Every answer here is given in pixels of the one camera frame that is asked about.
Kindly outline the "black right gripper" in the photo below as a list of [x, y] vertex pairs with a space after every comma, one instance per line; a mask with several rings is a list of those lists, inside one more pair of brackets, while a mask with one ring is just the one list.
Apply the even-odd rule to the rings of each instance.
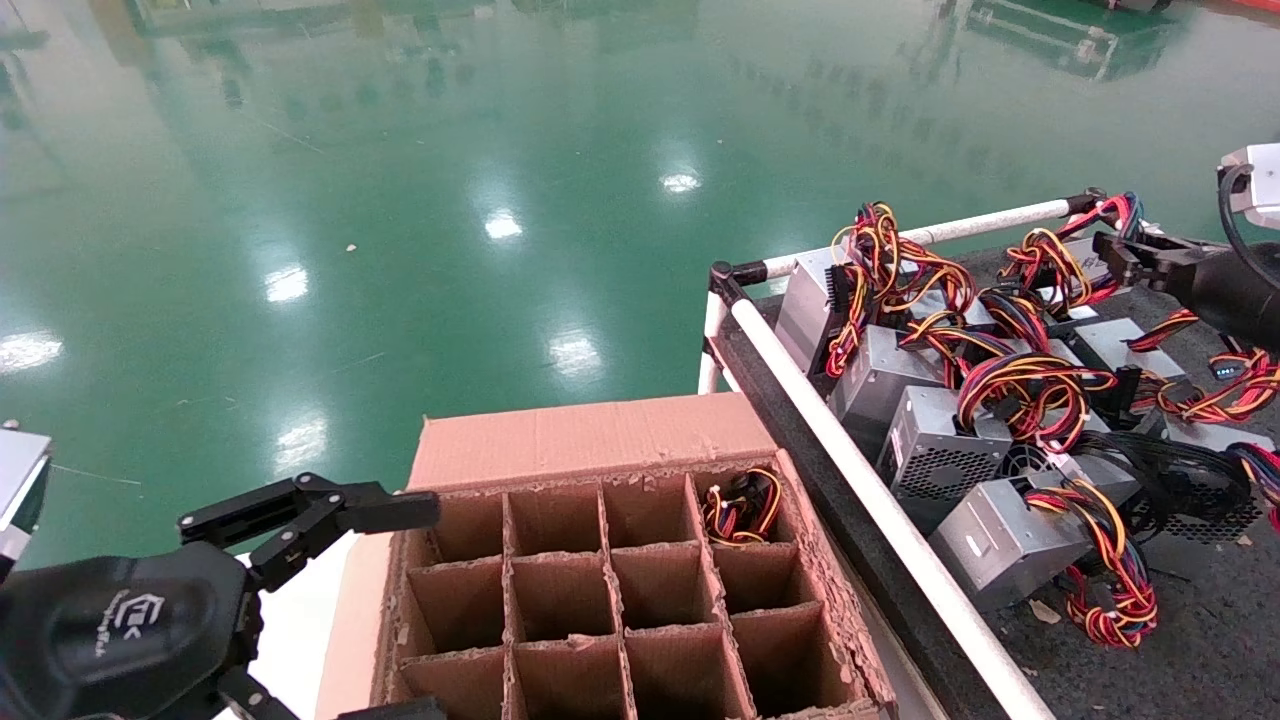
[[1096, 232], [1094, 252], [1107, 266], [1117, 266], [1121, 286], [1190, 293], [1190, 310], [1217, 331], [1254, 346], [1279, 345], [1277, 288], [1229, 246], [1146, 232], [1128, 240]]

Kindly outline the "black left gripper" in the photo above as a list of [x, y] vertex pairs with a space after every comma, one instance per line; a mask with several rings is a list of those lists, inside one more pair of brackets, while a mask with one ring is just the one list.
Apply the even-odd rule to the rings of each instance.
[[[214, 719], [228, 707], [238, 719], [300, 719], [244, 669], [262, 628], [259, 591], [280, 589], [349, 533], [440, 519], [434, 492], [302, 473], [186, 514], [187, 546], [172, 552], [14, 573], [1, 597], [3, 716]], [[250, 569], [221, 551], [257, 538]], [[445, 719], [445, 710], [422, 697], [335, 719]]]

